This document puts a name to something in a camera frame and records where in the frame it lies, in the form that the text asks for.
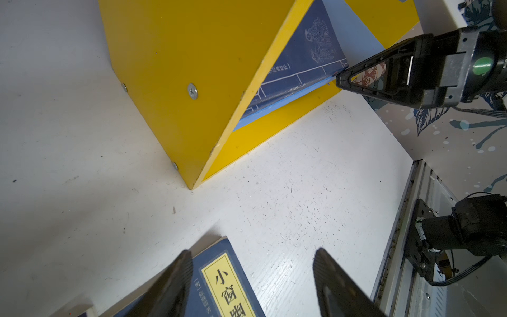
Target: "white desk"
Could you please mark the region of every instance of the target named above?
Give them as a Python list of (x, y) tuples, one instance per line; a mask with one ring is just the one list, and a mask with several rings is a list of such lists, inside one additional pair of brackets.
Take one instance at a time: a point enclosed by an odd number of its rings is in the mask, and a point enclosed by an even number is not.
[(229, 237), (268, 316), (319, 314), (319, 246), (369, 296), (412, 160), (362, 97), (339, 93), (191, 192), (114, 75), (96, 2), (2, 6), (4, 315), (86, 298), (102, 313), (206, 233)]

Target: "book cover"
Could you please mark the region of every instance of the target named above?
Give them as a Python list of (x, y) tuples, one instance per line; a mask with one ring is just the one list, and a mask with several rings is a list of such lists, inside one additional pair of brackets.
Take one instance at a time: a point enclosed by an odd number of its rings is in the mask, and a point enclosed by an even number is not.
[[(192, 282), (185, 317), (264, 317), (264, 312), (227, 237), (193, 259)], [(114, 317), (125, 316), (136, 298)]]
[(245, 118), (346, 69), (322, 0), (315, 0), (244, 112)]

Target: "wallpaper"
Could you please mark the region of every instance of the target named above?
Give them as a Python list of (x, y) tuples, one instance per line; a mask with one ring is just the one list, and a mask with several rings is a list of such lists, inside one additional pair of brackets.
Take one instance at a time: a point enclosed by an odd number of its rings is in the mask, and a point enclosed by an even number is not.
[[(476, 0), (464, 17), (469, 25), (492, 30), (496, 26), (490, 15), (490, 2)], [(422, 29), (416, 25), (401, 40), (419, 34)], [(381, 76), (380, 69), (374, 76), (377, 85)], [(507, 93), (497, 95), (507, 103)], [(493, 97), (481, 94), (459, 107), (499, 110)], [(424, 159), (458, 199), (477, 191), (507, 194), (507, 119), (450, 108), (414, 110), (366, 99), (409, 155)]]

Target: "yellow wooden box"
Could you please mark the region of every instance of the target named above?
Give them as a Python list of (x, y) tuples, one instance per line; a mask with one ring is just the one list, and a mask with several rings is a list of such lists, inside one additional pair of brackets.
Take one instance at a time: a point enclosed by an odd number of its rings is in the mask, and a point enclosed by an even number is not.
[[(190, 189), (339, 92), (324, 85), (233, 132), (311, 3), (99, 0), (113, 69)], [(418, 21), (411, 0), (347, 3), (385, 47)]]

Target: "screw head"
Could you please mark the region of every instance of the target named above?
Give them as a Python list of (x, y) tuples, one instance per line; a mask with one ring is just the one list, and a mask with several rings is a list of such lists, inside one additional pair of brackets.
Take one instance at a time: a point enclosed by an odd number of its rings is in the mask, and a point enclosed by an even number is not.
[(197, 99), (197, 88), (195, 87), (194, 84), (189, 83), (188, 92), (189, 92), (190, 98), (192, 98), (193, 100)]

